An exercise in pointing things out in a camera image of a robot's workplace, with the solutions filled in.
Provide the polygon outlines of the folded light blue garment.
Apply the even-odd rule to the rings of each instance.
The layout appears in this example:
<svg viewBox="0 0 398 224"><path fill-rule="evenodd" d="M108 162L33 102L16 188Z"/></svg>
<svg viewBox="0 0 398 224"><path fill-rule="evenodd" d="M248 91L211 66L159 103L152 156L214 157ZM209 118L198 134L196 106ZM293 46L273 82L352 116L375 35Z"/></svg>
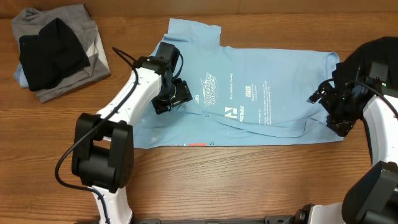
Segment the folded light blue garment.
<svg viewBox="0 0 398 224"><path fill-rule="evenodd" d="M18 64L16 71L14 72L14 78L18 82L18 84L20 85L21 88L29 87L29 84L25 77L21 63Z"/></svg>

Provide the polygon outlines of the light blue printed t-shirt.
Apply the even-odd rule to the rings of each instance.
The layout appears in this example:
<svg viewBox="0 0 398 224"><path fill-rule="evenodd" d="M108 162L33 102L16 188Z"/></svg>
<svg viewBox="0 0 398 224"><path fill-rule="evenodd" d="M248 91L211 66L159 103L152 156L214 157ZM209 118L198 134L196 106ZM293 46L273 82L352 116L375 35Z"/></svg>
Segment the light blue printed t-shirt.
<svg viewBox="0 0 398 224"><path fill-rule="evenodd" d="M338 141L327 113L308 97L331 78L334 52L234 49L221 27L171 19L163 41L179 49L177 68L192 99L157 114L148 106L134 128L137 148L260 146Z"/></svg>

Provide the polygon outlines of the black t-shirt at right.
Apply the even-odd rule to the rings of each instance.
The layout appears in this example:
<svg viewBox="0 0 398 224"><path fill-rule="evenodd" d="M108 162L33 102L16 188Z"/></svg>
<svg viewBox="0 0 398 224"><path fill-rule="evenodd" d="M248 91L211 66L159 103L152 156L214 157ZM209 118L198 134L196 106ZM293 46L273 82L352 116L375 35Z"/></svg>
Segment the black t-shirt at right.
<svg viewBox="0 0 398 224"><path fill-rule="evenodd" d="M386 36L366 42L348 56L344 62L336 64L332 78L338 93L344 92L346 82L356 79L359 67L364 67L371 62L388 65L387 82L393 88L397 88L397 37Z"/></svg>

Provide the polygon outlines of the folded grey garment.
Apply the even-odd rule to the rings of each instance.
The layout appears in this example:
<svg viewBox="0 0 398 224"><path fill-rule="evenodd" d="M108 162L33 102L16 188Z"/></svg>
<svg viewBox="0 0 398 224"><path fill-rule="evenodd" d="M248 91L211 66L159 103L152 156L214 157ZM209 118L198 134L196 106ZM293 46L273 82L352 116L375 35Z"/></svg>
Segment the folded grey garment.
<svg viewBox="0 0 398 224"><path fill-rule="evenodd" d="M66 77L54 88L35 92L35 96L42 103L110 76L98 26L89 17L83 4L62 6L48 11L25 8L12 20L14 37L19 40L23 35L38 34L41 28L55 18L61 19L72 29L88 56L90 66Z"/></svg>

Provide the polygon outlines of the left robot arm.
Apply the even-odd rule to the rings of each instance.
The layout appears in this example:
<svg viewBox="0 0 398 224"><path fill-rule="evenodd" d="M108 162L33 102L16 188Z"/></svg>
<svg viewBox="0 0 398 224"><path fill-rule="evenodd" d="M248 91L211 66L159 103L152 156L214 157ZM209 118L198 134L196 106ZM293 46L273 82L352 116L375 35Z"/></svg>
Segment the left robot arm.
<svg viewBox="0 0 398 224"><path fill-rule="evenodd" d="M99 223L133 223L126 195L134 165L133 127L148 105L162 114L192 96L179 77L183 57L176 46L161 42L155 55L137 60L114 51L129 64L131 76L107 106L77 119L72 173L94 195Z"/></svg>

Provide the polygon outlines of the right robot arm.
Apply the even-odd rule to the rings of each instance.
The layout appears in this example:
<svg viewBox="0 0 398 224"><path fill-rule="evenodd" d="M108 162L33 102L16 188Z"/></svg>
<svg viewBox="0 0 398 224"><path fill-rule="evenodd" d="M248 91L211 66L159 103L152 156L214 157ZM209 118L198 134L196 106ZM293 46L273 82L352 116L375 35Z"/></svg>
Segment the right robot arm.
<svg viewBox="0 0 398 224"><path fill-rule="evenodd" d="M386 64L372 62L358 68L344 92L325 80L308 98L326 109L326 125L340 137L363 121L372 167L342 202L308 204L286 223L397 224L397 90L387 84L388 70Z"/></svg>

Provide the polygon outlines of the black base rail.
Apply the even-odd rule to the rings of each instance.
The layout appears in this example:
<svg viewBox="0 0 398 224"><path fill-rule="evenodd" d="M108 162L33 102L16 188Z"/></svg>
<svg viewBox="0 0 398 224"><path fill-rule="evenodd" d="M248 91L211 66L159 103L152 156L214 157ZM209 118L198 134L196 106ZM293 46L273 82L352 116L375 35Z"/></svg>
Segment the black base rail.
<svg viewBox="0 0 398 224"><path fill-rule="evenodd" d="M134 224L290 224L293 216L278 215L254 219L206 219L206 220L160 220L160 219L135 219Z"/></svg>

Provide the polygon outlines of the folded black garment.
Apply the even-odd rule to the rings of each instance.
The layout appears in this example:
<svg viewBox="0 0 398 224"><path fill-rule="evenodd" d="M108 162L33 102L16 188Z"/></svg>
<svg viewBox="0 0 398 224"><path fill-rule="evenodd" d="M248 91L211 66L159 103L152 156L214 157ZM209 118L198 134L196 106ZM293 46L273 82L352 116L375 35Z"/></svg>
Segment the folded black garment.
<svg viewBox="0 0 398 224"><path fill-rule="evenodd" d="M19 46L19 60L30 91L54 88L64 78L90 66L78 37L59 18L37 35L21 36Z"/></svg>

